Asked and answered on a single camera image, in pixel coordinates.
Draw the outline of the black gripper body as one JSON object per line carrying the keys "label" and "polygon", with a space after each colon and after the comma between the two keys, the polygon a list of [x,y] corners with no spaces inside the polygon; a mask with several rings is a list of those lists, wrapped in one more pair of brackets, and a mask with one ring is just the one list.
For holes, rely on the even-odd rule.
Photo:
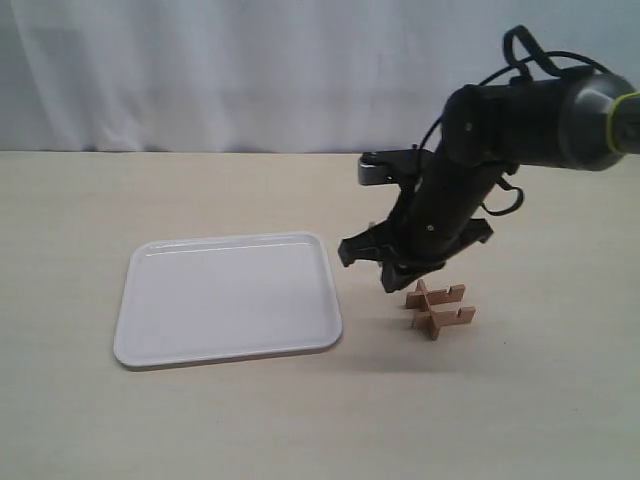
{"label": "black gripper body", "polygon": [[494,187],[494,165],[470,167],[432,154],[415,183],[399,185],[385,221],[341,241],[345,266],[357,260],[440,263],[454,255],[462,231]]}

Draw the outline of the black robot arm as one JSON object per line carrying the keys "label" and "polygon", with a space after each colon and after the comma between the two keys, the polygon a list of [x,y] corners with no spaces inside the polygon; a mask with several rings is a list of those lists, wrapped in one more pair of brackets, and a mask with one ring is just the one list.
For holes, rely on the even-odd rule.
{"label": "black robot arm", "polygon": [[434,151],[372,151],[364,186],[395,184],[387,218],[342,240],[344,265],[373,261],[395,292],[492,234],[476,212],[492,189],[510,189],[523,165],[598,172],[639,150],[639,93],[624,78],[583,72],[553,80],[467,85],[452,94]]}

